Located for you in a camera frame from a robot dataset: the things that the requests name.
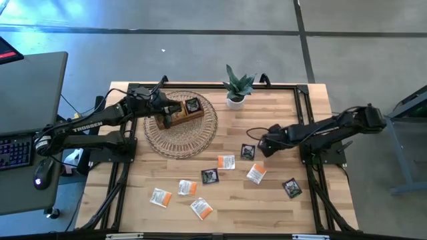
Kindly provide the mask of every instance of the butcher block tabletop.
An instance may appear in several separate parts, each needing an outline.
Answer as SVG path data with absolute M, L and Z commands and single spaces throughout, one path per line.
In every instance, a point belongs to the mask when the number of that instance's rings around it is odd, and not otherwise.
M 129 83 L 112 82 L 111 88 L 127 91 Z M 308 89 L 314 121 L 331 117 L 326 86 L 308 84 Z M 165 93 L 176 90 L 162 89 Z M 200 154 L 187 159 L 172 159 L 154 152 L 144 135 L 144 119 L 138 119 L 135 132 L 138 144 L 127 180 L 120 232 L 315 233 L 307 173 L 301 164 L 298 147 L 278 151 L 269 158 L 256 149 L 253 161 L 240 159 L 242 143 L 258 143 L 246 135 L 246 130 L 252 127 L 268 128 L 276 123 L 282 127 L 298 123 L 294 92 L 286 89 L 255 89 L 252 95 L 246 97 L 244 108 L 234 111 L 226 105 L 225 89 L 191 88 L 189 91 L 203 95 L 212 103 L 218 115 L 216 136 Z M 107 98 L 107 106 L 117 103 L 123 96 L 118 91 L 112 91 Z M 304 101 L 302 109 L 306 115 Z M 118 129 L 104 126 L 99 134 Z M 201 170 L 218 167 L 218 155 L 235 155 L 236 169 L 218 170 L 220 182 L 203 185 Z M 267 171 L 259 185 L 246 178 L 254 163 Z M 111 166 L 111 163 L 100 163 L 89 172 L 76 227 L 87 223 L 105 199 Z M 325 165 L 324 171 L 331 202 L 344 219 L 357 229 L 352 196 L 344 172 L 335 165 Z M 282 187 L 282 183 L 291 178 L 295 178 L 302 188 L 302 194 L 293 199 L 288 197 Z M 177 194 L 178 183 L 182 179 L 197 182 L 195 197 Z M 172 193 L 167 208 L 149 202 L 154 188 Z M 204 198 L 213 208 L 203 221 L 190 207 L 199 197 Z M 109 214 L 110 224 L 116 201 L 117 198 Z M 326 226 L 321 203 L 319 208 L 322 223 Z

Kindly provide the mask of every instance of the potted plant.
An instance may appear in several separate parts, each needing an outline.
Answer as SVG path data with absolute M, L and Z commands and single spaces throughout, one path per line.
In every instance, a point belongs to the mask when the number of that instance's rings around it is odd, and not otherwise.
M 232 68 L 227 65 L 227 74 L 230 78 L 230 83 L 223 82 L 224 86 L 228 90 L 227 94 L 227 106 L 230 109 L 238 110 L 243 108 L 246 95 L 251 95 L 252 84 L 256 75 L 246 77 L 246 74 L 239 80 L 233 73 Z

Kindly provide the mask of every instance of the woven placemat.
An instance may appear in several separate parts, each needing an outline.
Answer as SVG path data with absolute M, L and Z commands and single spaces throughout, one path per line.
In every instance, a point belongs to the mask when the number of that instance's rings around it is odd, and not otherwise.
M 148 143 L 154 151 L 166 157 L 182 159 L 202 152 L 212 142 L 218 128 L 214 107 L 204 96 L 192 91 L 174 91 L 166 95 L 176 101 L 197 97 L 205 115 L 164 130 L 157 127 L 154 117 L 145 118 L 144 131 Z

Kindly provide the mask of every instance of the black mouse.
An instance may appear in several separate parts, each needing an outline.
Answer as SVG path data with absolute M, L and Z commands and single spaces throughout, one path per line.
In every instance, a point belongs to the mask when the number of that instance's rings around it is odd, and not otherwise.
M 44 190 L 51 184 L 53 164 L 52 158 L 47 158 L 41 160 L 35 168 L 34 187 L 37 190 Z

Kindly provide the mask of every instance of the backlit keyboard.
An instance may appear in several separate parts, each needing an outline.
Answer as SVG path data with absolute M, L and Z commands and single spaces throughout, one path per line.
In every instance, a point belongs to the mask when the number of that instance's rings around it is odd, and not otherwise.
M 32 136 L 0 137 L 0 170 L 31 164 Z

